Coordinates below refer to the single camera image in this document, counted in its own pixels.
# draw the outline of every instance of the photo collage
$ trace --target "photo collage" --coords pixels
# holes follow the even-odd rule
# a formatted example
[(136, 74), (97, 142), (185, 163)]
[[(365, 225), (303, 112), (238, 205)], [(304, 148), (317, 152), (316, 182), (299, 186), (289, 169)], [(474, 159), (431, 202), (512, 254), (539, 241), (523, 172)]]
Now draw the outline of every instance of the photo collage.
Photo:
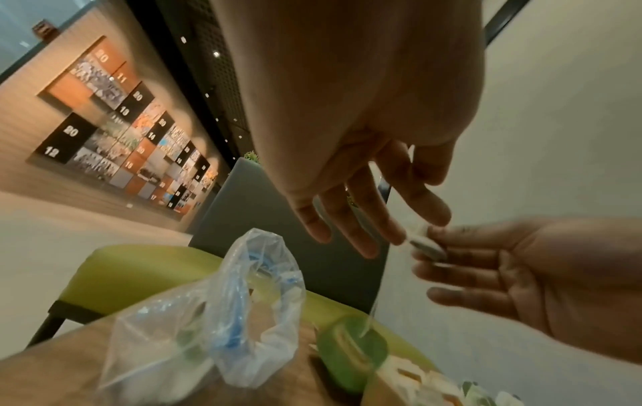
[(101, 37), (56, 78), (51, 96), (72, 109), (82, 98), (103, 103), (105, 114), (90, 122), (74, 110), (35, 152), (185, 214), (217, 173), (126, 64)]

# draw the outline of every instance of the chair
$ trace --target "chair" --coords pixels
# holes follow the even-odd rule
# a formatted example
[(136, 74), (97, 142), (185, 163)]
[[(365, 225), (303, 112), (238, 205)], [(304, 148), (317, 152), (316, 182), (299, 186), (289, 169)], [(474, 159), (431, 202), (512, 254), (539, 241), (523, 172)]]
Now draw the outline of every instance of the chair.
[[(372, 230), (356, 211), (364, 226)], [(276, 191), (260, 165), (241, 159), (207, 208), (189, 247), (112, 245), (97, 249), (49, 309), (29, 346), (51, 338), (65, 319), (82, 324), (149, 296), (208, 276), (231, 244), (252, 227), (281, 235), (296, 258), (308, 291), (302, 318), (324, 326), (341, 316), (370, 312), (379, 288), (388, 244), (376, 233), (381, 254), (366, 260), (333, 229), (333, 239), (314, 241)], [(419, 351), (376, 325), (397, 355), (434, 368)]]

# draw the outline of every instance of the plastic bag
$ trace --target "plastic bag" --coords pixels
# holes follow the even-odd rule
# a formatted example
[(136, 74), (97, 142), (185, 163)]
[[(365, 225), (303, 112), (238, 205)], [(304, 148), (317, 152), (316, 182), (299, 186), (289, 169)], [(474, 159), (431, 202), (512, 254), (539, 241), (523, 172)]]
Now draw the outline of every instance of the plastic bag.
[[(248, 335), (252, 280), (271, 282), (274, 326)], [(303, 275), (283, 239), (252, 229), (218, 272), (123, 312), (98, 385), (112, 405), (168, 405), (203, 385), (256, 388), (292, 359), (305, 300)]]

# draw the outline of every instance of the table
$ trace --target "table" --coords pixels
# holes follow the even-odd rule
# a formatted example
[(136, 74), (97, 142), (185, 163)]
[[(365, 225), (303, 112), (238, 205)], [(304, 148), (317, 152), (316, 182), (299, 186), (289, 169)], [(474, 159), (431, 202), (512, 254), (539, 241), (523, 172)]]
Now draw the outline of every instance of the table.
[[(97, 405), (94, 392), (114, 321), (115, 316), (103, 318), (0, 361), (0, 405)], [(216, 405), (358, 405), (359, 397), (330, 382), (310, 348), (315, 342), (314, 328), (302, 322), (294, 359), (263, 386), (238, 389), (217, 381), (181, 406), (211, 406), (214, 400)]]

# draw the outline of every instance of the chair seat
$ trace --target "chair seat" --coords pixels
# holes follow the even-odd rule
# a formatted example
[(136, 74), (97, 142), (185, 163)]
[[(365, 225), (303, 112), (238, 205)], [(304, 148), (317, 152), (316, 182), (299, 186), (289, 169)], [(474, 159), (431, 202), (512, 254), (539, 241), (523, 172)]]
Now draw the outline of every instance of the chair seat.
[[(223, 260), (191, 247), (111, 245), (94, 251), (78, 268), (59, 300), (100, 314), (113, 314), (155, 294), (207, 277)], [(319, 328), (343, 316), (367, 314), (307, 291), (302, 319)], [(435, 369), (430, 360), (378, 322), (390, 353)]]

